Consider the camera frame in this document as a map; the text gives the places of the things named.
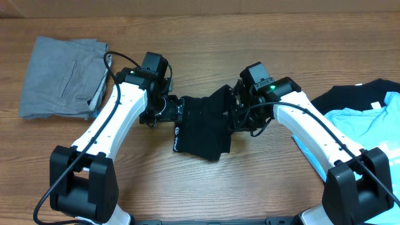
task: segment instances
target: black cloth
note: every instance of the black cloth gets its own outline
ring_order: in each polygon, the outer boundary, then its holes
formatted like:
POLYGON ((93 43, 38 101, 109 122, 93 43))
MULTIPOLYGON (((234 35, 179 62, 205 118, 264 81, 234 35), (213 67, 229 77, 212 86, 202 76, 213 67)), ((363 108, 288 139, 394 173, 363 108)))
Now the black cloth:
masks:
POLYGON ((327 93, 312 100, 311 103, 325 115, 335 109, 349 108, 357 111, 373 109, 371 103, 379 102, 386 106, 384 99, 388 91, 400 93, 400 84, 377 79, 360 86, 333 86, 327 93))
POLYGON ((231 109, 236 103, 228 85, 209 97, 183 96, 182 123, 175 127, 173 150, 210 161, 219 160, 231 148, 231 109))

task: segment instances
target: robotic arm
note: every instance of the robotic arm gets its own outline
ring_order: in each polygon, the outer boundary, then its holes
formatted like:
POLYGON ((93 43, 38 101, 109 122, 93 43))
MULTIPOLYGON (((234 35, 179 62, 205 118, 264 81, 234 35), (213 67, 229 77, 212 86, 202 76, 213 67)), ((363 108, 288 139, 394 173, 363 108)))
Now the robotic arm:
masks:
MULTIPOLYGON (((171 83, 164 78, 167 65, 168 62, 161 55, 148 52, 141 67, 124 68, 117 74, 121 90, 119 106, 96 142, 51 193, 53 210, 93 224, 152 224, 152 221, 135 222, 133 216, 117 205, 118 184, 113 163, 137 117, 141 124, 149 126, 157 122, 182 123, 183 101, 163 91, 168 90, 171 83), (89 179, 74 175, 74 172, 82 170, 89 171, 89 179)), ((284 104, 297 105, 315 115, 391 190, 389 161, 380 149, 363 150, 360 144, 346 137, 319 113, 293 80, 285 77, 275 81, 260 62, 247 67, 240 77, 232 91, 237 98, 237 104, 232 107, 232 129, 254 131, 264 127, 267 118, 275 118, 299 137, 327 174, 322 204, 289 218, 290 223, 359 224, 393 207, 393 200, 364 175, 354 159, 314 118, 284 104), (362 179, 356 181, 353 172, 362 174, 362 179)), ((51 184, 91 141, 93 133, 113 110, 116 96, 117 89, 114 86, 110 100, 90 128, 71 147, 55 148, 50 158, 51 184)), ((252 224, 250 221, 237 223, 252 224)))

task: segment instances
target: pocket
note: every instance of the pocket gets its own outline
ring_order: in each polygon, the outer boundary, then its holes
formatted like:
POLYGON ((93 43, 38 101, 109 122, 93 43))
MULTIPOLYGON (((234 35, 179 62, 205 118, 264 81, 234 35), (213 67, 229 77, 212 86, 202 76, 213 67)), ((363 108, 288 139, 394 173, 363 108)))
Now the pocket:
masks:
POLYGON ((71 78, 74 74, 75 68, 76 68, 76 61, 73 61, 71 63, 71 65, 69 66, 69 69, 68 69, 67 73, 65 74, 64 79, 62 79, 60 92, 59 92, 60 98, 63 98, 65 96, 69 81, 71 80, 71 78))

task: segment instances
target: clothing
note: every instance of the clothing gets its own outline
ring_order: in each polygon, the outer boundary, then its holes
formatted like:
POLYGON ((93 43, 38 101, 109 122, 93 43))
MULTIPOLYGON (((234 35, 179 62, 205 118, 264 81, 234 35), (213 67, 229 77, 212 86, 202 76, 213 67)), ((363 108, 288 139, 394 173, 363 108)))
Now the clothing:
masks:
POLYGON ((231 148, 231 109, 236 99, 228 85, 209 97, 184 96, 183 121, 175 127, 173 150, 210 161, 219 160, 231 148))
POLYGON ((95 39, 59 41, 39 36, 25 75, 19 116, 96 114, 106 90, 103 55, 107 50, 106 43, 95 39))
POLYGON ((325 115, 335 109, 354 109, 358 111, 372 109, 371 103, 379 102, 385 106, 387 92, 400 93, 400 84, 388 80, 377 79, 360 86, 333 86, 327 93, 312 100, 316 109, 325 115))
MULTIPOLYGON (((389 158, 393 193, 400 198, 400 94, 388 92, 384 98, 386 106, 381 109, 357 111, 349 108, 333 110, 325 117, 342 133, 369 150, 379 147, 389 158)), ((326 175, 316 158, 297 137, 297 145, 325 181, 326 175)), ((373 224, 400 224, 400 209, 394 207, 366 221, 373 224)))

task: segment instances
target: gray cloth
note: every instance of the gray cloth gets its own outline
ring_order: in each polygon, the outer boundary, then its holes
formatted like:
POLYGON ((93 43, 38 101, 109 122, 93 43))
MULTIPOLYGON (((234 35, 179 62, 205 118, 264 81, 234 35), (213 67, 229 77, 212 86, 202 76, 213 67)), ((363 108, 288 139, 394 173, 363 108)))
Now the gray cloth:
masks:
POLYGON ((95 39, 37 37, 18 115, 26 119, 96 115, 106 90, 103 55, 107 50, 106 43, 95 39))

